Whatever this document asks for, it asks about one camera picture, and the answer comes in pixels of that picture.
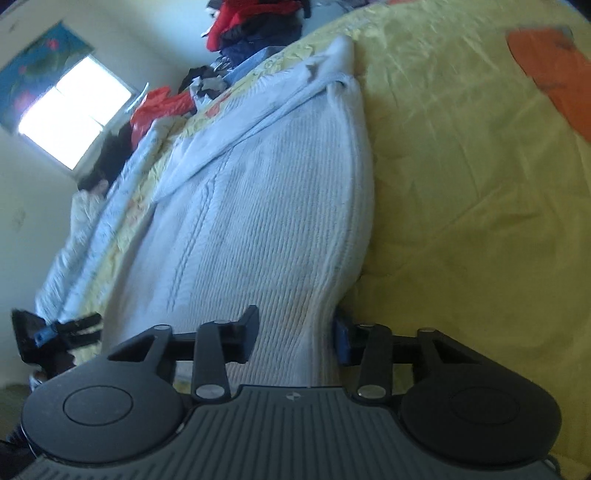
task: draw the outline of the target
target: white blanket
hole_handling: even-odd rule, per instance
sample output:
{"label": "white blanket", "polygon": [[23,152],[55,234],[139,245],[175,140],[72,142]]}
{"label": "white blanket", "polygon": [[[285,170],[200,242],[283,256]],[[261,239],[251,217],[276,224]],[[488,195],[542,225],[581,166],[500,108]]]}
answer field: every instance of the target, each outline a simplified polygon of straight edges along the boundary
{"label": "white blanket", "polygon": [[72,197],[70,235],[35,296],[35,313],[48,322],[80,316],[86,290],[124,218],[139,181],[158,160],[157,153],[180,117],[158,119],[125,164],[106,200],[77,192]]}
{"label": "white blanket", "polygon": [[[353,45],[263,77],[177,145],[105,314],[104,345],[261,311],[231,383],[338,382],[330,325],[371,233],[373,178]],[[181,368],[189,377],[190,369]]]}

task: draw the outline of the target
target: wall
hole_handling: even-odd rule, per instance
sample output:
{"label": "wall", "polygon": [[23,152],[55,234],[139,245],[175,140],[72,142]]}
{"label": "wall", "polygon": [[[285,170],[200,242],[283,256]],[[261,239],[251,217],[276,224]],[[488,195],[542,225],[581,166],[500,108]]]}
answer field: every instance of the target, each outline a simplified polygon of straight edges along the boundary
{"label": "wall", "polygon": [[[86,0],[29,0],[0,19],[0,67],[52,25],[64,20],[96,48],[95,56],[141,91],[176,86],[184,73]],[[18,358],[10,310],[32,310],[69,231],[74,180],[42,152],[0,129],[0,387],[26,380]]]}
{"label": "wall", "polygon": [[213,23],[207,0],[95,0],[121,25],[187,72],[217,57],[201,33]]}

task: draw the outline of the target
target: window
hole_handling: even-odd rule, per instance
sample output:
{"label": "window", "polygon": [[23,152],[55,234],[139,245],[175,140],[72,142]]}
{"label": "window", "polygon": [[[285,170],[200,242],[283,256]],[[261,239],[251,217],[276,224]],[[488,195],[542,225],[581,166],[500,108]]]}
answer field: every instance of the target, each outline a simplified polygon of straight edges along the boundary
{"label": "window", "polygon": [[86,57],[25,113],[20,134],[73,170],[132,92]]}

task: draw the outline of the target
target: red clothing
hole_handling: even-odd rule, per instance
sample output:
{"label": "red clothing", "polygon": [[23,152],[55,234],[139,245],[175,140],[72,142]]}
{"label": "red clothing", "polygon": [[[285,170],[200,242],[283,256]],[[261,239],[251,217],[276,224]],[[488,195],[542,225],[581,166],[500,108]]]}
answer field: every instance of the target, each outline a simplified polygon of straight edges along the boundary
{"label": "red clothing", "polygon": [[220,49],[220,35],[236,25],[240,25],[247,18],[258,14],[270,13],[289,15],[297,12],[301,3],[296,0],[283,0],[276,4],[259,4],[258,0],[225,0],[220,14],[207,35],[207,49]]}

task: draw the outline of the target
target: blue clothing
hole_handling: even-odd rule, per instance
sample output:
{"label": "blue clothing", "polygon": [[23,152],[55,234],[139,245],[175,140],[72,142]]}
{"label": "blue clothing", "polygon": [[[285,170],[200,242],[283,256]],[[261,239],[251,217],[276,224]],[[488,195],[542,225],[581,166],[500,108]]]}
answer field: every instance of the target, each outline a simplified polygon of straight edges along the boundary
{"label": "blue clothing", "polygon": [[223,78],[224,82],[230,86],[234,85],[238,80],[243,79],[248,73],[254,70],[254,68],[258,67],[266,59],[283,50],[283,48],[284,47],[277,46],[263,48],[261,51],[258,51],[253,56],[247,58],[238,67],[228,73]]}

